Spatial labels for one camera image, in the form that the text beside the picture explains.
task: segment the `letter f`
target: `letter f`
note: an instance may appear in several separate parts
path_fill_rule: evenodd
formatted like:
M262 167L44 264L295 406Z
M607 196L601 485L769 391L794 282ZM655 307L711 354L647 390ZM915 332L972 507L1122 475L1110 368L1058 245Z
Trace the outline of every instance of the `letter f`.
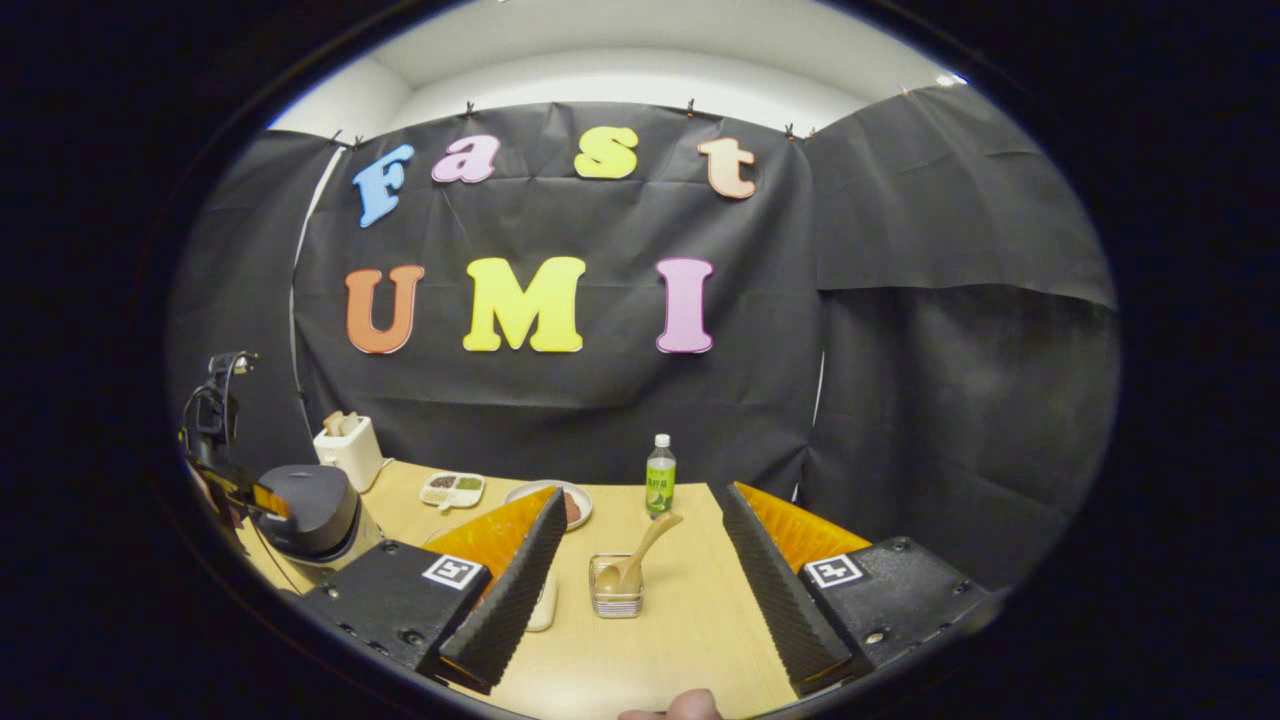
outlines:
M413 146L401 145L356 174L352 184L360 188L360 201L365 208L360 227L367 228L396 209L399 197L388 192L388 188L399 190L404 184L404 167L401 163L412 156Z

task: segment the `small glass jar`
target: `small glass jar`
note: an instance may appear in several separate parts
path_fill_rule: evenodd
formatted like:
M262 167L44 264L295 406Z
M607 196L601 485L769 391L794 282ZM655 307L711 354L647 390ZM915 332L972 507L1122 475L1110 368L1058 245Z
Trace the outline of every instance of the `small glass jar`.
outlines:
M588 565L588 585L591 591L591 607L600 618L635 618L640 615L644 605L644 575L640 575L640 587L634 593L602 593L595 589L595 578L604 568L631 557L630 552L602 552L593 555Z

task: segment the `letter u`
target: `letter u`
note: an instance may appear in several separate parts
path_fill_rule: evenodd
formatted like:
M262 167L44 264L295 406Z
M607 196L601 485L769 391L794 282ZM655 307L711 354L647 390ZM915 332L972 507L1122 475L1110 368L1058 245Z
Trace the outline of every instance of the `letter u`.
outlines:
M417 281L426 272L421 265L401 265L390 272L396 284L396 305L392 327L379 331L374 327L374 288L381 282L378 270L356 270L347 275L347 337L361 352L385 355L396 352L413 333L413 293Z

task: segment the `black fabric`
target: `black fabric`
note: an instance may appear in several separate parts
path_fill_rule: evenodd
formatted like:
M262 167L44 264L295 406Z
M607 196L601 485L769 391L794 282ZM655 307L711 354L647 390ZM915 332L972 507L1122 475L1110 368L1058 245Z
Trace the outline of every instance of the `black fabric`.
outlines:
M863 108L815 133L805 155L822 290L1001 283L1116 306L1070 186L969 87Z
M1116 314L1007 286L838 291L824 309L801 503L909 536L986 587L1024 578L1101 464Z
M630 127L639 167L623 179L581 178L577 141ZM484 182L440 184L433 165L461 137L502 140ZM746 200L707 181L700 142L735 137L755 154ZM401 143L415 155L398 206L360 228L352 178ZM813 420L819 364L812 182L796 143L733 119L630 104L529 105L448 118L381 136L339 161L294 277L300 372L312 421L334 410L375 419L385 455L511 478L641 483L655 433L672 436L677 479L741 480L790 495ZM525 287L544 260L581 258L576 327L584 347L540 354L503 341L470 352L467 264L504 258ZM700 355L663 354L664 258L710 261ZM371 268L374 325L387 328L387 273L421 265L413 333L390 355L347 338L348 273Z
M801 503L1015 583L1101 464L1116 300L1082 205L969 87L877 102L804 146L824 369Z
M579 137L596 126L637 132L630 177L573 170ZM494 174L433 181L445 147L470 135L500 138ZM696 145L726 136L755 154L750 199L707 182ZM352 178L406 142L398 206L361 228ZM314 457L292 374L273 360L288 357L288 268L323 150L320 138L264 137L197 228L184 277L211 279L175 302L212 328L207 347L186 350L180 366L197 372L175 389L212 351L264 354L237 378L237 451L260 448L262 469ZM503 258L527 286L557 255L586 263L582 350L541 354L527 338L465 350L467 265ZM654 346L666 316L654 264L673 256L716 268L714 347L701 355ZM374 324L385 328L385 275L404 264L426 273L413 333L366 355L347 337L344 279L383 272ZM1119 382L1115 300L1088 219L1052 164L968 88L886 100L808 142L630 104L404 128L339 156L292 278L314 427L355 410L374 418L387 456L603 484L641 483L653 436L669 433L680 480L790 497L803 477L805 507L873 541L914 537L992 588L1025 577L1079 506Z
M166 314L165 387L177 423L209 359L248 350L253 372L232 379L239 402L230 459L255 477L315 462L289 352L289 282L307 208L335 147L264 132L227 170L187 242Z

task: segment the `white tray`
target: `white tray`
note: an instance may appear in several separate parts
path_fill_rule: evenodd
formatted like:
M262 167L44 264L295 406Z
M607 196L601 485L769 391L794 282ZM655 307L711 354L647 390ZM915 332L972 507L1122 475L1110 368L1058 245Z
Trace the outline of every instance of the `white tray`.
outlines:
M447 488L431 487L431 482L438 478L453 478L453 484ZM477 479L480 480L480 487L476 489L458 489L457 484L462 478ZM484 477L471 473L436 473L422 483L422 489L417 492L417 498L428 505L435 505L440 509L440 512L451 507L474 507L475 503L480 502L480 496L484 495Z

